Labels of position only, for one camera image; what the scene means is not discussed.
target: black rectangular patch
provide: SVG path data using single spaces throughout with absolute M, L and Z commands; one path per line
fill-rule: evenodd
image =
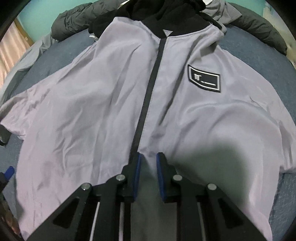
M 188 65 L 188 78 L 191 83 L 195 84 L 201 89 L 221 92 L 219 74 L 201 71 Z

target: pink curtain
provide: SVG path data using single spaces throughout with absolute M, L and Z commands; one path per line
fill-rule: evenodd
M 13 22 L 0 42 L 0 89 L 11 68 L 29 47 Z

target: zipper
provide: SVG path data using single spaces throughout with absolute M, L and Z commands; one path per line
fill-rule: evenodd
M 138 148 L 139 148 L 140 139 L 142 136 L 142 132 L 143 132 L 143 128 L 144 128 L 144 124 L 145 124 L 145 120 L 146 120 L 146 116 L 147 116 L 154 84 L 155 84 L 155 81 L 157 78 L 161 58 L 163 56 L 163 51 L 164 51 L 166 39 L 167 38 L 161 39 L 160 43 L 159 43 L 157 57 L 156 57 L 149 81 L 148 81 L 148 85 L 147 85 L 147 89 L 146 89 L 139 121 L 137 124 L 135 135 L 133 136 L 133 142 L 131 144 L 131 149 L 130 149 L 130 153 L 128 156 L 128 164 L 131 162 L 133 155 L 138 151 Z M 125 231 L 125 230 L 131 230 L 131 204 L 130 203 L 126 203 L 123 205 L 123 220 L 124 220 L 123 221 L 123 241 L 130 241 L 131 240 L 131 232 Z

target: blue fabric surface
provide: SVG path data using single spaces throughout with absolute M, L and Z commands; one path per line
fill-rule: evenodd
M 94 42 L 88 36 L 86 30 L 50 47 L 33 65 L 13 95 L 21 93 L 69 64 L 80 52 Z M 296 70 L 284 55 L 251 34 L 231 25 L 227 26 L 227 33 L 219 45 L 266 78 L 281 97 L 293 120 L 296 120 L 296 98 L 294 98 Z M 5 171 L 10 165 L 16 167 L 21 144 L 22 142 L 17 137 L 12 136 L 6 147 L 0 147 L 1 171 Z M 15 214 L 15 182 L 9 183 L 4 190 L 4 195 Z M 280 175 L 278 192 L 269 220 L 274 241 L 279 241 L 283 237 L 295 218 L 295 203 L 296 174 Z

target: teal wall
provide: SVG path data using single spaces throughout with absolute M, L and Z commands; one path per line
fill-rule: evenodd
M 265 0 L 227 0 L 227 2 L 233 2 L 248 9 L 251 9 L 260 16 L 263 15 L 263 9 L 265 7 Z
M 37 41 L 50 32 L 60 13 L 88 2 L 92 0 L 31 0 L 17 18 L 32 40 Z

